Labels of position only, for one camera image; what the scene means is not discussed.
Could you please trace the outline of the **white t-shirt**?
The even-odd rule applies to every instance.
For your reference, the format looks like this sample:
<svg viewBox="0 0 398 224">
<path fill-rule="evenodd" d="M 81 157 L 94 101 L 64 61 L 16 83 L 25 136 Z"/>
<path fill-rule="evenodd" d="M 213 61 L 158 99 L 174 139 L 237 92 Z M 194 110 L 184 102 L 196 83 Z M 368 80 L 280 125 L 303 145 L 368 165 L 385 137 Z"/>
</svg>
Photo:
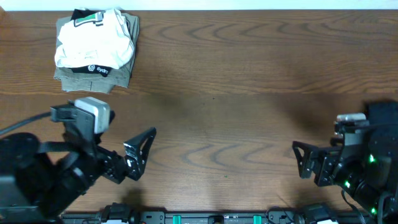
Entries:
<svg viewBox="0 0 398 224">
<path fill-rule="evenodd" d="M 127 18 L 117 9 L 70 20 L 61 26 L 57 39 L 57 67 L 102 65 L 118 69 L 134 54 Z"/>
</svg>

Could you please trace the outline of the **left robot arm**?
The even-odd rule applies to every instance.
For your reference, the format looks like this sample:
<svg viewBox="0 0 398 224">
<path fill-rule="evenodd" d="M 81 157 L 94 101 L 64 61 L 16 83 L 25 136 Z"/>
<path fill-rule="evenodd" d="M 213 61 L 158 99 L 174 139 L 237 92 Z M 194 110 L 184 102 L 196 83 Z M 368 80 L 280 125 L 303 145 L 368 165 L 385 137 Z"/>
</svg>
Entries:
<svg viewBox="0 0 398 224">
<path fill-rule="evenodd" d="M 55 222 L 97 179 L 120 184 L 144 174 L 157 130 L 124 142 L 125 156 L 96 147 L 94 157 L 69 142 L 40 142 L 31 133 L 1 139 L 1 223 Z"/>
</svg>

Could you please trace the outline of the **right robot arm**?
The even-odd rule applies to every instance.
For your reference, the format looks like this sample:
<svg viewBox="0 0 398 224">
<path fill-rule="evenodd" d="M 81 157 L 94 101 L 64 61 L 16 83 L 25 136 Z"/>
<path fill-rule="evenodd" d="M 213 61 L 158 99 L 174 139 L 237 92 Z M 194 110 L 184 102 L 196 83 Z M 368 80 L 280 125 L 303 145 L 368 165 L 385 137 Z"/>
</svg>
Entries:
<svg viewBox="0 0 398 224">
<path fill-rule="evenodd" d="M 397 124 L 335 123 L 330 146 L 294 141 L 299 176 L 337 185 L 376 223 L 397 223 Z"/>
</svg>

